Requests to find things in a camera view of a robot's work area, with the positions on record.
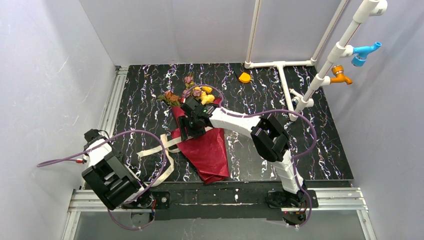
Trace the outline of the yellow fake flower bunch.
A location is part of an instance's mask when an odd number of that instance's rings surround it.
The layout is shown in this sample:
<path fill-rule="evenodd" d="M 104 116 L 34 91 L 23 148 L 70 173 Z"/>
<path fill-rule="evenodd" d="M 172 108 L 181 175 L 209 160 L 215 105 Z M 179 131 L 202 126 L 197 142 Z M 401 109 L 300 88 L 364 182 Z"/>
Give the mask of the yellow fake flower bunch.
<path fill-rule="evenodd" d="M 209 86 L 202 86 L 200 102 L 202 105 L 211 104 L 215 101 L 215 96 L 212 94 L 213 89 Z"/>

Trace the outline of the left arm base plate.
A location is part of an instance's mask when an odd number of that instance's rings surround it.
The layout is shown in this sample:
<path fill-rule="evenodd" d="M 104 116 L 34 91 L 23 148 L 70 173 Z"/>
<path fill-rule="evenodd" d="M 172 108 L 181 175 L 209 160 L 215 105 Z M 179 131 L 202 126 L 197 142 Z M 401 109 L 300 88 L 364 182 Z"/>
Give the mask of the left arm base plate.
<path fill-rule="evenodd" d="M 164 210 L 170 206 L 170 193 L 168 191 L 150 191 L 141 195 L 136 201 L 124 203 L 122 209 L 154 209 Z"/>

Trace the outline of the pink fake flower bunch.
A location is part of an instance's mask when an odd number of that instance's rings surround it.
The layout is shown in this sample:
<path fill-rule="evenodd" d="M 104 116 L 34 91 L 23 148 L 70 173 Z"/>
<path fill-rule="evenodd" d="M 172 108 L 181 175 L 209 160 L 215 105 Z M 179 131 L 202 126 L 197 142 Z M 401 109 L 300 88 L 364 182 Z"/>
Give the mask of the pink fake flower bunch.
<path fill-rule="evenodd" d="M 166 91 L 162 95 L 159 95 L 156 100 L 158 102 L 164 102 L 170 107 L 179 107 L 183 101 L 184 98 L 193 97 L 197 100 L 199 100 L 202 95 L 204 94 L 204 91 L 201 87 L 197 86 L 190 90 L 191 87 L 195 86 L 194 82 L 194 76 L 188 75 L 185 76 L 182 79 L 185 89 L 180 94 L 175 94 L 173 91 Z"/>

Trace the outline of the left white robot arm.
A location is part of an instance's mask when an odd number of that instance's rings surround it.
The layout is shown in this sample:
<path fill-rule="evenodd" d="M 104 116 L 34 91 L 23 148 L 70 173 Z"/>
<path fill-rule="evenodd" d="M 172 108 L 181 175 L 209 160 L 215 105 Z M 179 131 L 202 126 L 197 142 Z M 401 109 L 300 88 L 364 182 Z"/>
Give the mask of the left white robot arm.
<path fill-rule="evenodd" d="M 155 200 L 150 190 L 135 198 L 147 185 L 123 164 L 124 154 L 109 143 L 92 149 L 107 139 L 98 129 L 87 131 L 84 138 L 87 141 L 84 156 L 88 157 L 89 166 L 81 175 L 107 209 L 152 207 Z"/>

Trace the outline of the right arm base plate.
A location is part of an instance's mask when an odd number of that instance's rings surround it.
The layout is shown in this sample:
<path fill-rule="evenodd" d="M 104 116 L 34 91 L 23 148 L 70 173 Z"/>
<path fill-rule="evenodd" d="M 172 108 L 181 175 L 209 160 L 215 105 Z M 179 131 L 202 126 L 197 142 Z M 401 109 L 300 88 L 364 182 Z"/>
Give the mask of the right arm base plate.
<path fill-rule="evenodd" d="M 281 209 L 285 223 L 294 227 L 304 224 L 310 211 L 319 207 L 314 190 L 307 190 L 306 193 L 299 190 L 296 194 L 272 190 L 267 192 L 265 202 L 272 209 Z"/>

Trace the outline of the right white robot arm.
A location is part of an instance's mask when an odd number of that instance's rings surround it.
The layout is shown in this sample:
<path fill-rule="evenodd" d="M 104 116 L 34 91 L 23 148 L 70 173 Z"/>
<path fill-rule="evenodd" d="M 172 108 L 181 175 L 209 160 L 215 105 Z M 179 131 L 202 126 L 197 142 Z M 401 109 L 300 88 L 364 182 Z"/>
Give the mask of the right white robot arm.
<path fill-rule="evenodd" d="M 186 98 L 180 107 L 184 115 L 177 120 L 182 141 L 201 137 L 209 129 L 225 129 L 247 136 L 252 139 L 259 156 L 272 163 L 285 192 L 306 191 L 304 179 L 291 160 L 289 135 L 274 115 L 242 114 L 218 104 L 202 104 L 193 97 Z"/>

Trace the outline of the orange tape measure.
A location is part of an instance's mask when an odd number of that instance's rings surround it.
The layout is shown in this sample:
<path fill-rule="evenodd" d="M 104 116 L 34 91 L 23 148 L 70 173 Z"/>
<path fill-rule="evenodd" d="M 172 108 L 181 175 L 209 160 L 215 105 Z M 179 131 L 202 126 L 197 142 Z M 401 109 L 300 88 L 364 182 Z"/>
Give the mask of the orange tape measure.
<path fill-rule="evenodd" d="M 242 72 L 239 77 L 238 80 L 243 83 L 243 84 L 248 84 L 251 82 L 252 77 L 250 74 L 246 73 L 246 72 Z"/>

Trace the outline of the red wrapping paper sheet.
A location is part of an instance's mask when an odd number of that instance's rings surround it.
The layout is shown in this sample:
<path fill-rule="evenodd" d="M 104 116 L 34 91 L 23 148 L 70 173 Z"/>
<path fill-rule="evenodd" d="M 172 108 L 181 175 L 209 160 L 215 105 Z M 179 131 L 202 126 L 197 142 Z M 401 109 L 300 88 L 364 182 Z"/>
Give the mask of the red wrapping paper sheet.
<path fill-rule="evenodd" d="M 184 111 L 181 106 L 172 107 L 171 110 L 177 122 L 177 128 L 171 132 L 171 137 L 181 138 L 177 118 L 184 116 Z M 224 130 L 218 127 L 206 127 L 205 130 L 205 135 L 181 140 L 177 147 L 194 166 L 200 179 L 205 184 L 211 184 L 227 179 L 230 173 Z"/>

